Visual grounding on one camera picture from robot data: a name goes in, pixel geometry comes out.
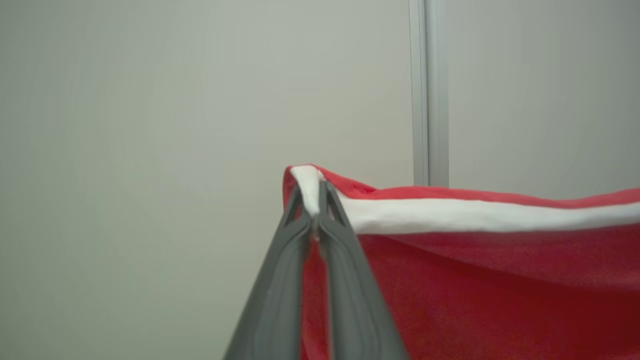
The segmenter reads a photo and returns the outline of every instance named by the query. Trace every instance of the white stripe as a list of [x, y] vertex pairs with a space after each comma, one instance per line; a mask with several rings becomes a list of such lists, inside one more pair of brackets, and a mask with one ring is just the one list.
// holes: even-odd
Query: white stripe
[[[324, 176], [305, 165], [291, 170], [303, 194], [305, 209], [319, 213], [319, 181]], [[640, 222], [640, 203], [582, 209], [459, 199], [356, 200], [340, 195], [358, 234], [413, 234], [486, 231], [566, 231]]]

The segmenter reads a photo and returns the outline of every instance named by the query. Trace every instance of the red fabric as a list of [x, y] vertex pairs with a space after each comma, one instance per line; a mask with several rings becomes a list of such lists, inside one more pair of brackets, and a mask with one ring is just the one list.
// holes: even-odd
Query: red fabric
[[[640, 189], [563, 201], [446, 188], [377, 190], [320, 170], [356, 199], [474, 199], [554, 208], [640, 201]], [[287, 169], [285, 200], [294, 185]], [[414, 360], [640, 359], [640, 224], [359, 239]], [[326, 296], [324, 263], [314, 245], [303, 273], [303, 359], [328, 358]]]

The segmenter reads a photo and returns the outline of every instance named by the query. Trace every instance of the red towel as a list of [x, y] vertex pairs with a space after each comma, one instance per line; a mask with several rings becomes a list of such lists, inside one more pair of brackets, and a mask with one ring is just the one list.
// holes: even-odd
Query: red towel
[[[297, 182], [317, 213], [320, 179], [340, 192], [412, 359], [640, 359], [640, 189], [580, 200], [378, 190], [306, 165], [287, 169], [285, 202]], [[314, 245], [303, 359], [328, 358], [326, 297]]]

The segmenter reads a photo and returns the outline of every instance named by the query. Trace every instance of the wall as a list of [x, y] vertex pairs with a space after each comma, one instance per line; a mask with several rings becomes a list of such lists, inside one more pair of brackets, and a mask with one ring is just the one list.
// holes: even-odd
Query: wall
[[640, 186], [640, 2], [450, 0], [450, 186]]
[[0, 3], [0, 359], [219, 359], [285, 166], [412, 183], [406, 1]]

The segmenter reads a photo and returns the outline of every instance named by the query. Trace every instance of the red garment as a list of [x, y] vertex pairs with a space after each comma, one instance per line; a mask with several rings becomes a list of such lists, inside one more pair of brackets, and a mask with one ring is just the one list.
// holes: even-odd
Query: red garment
[[[464, 200], [445, 203], [461, 204], [445, 219], [450, 231], [404, 232], [401, 218], [390, 227], [404, 233], [358, 235], [412, 359], [640, 359], [640, 189], [560, 201], [418, 186], [377, 190], [317, 169], [347, 200]], [[289, 168], [285, 202], [295, 184]], [[363, 222], [343, 204], [350, 219]], [[465, 204], [479, 210], [469, 215]], [[473, 216], [478, 229], [493, 229], [505, 214], [484, 208], [501, 204], [515, 204], [522, 216], [492, 231], [465, 225]], [[458, 226], [458, 217], [466, 223]], [[424, 221], [429, 227], [433, 219]], [[508, 231], [522, 224], [528, 230]], [[314, 245], [303, 273], [302, 359], [328, 358], [326, 317], [326, 273]]]

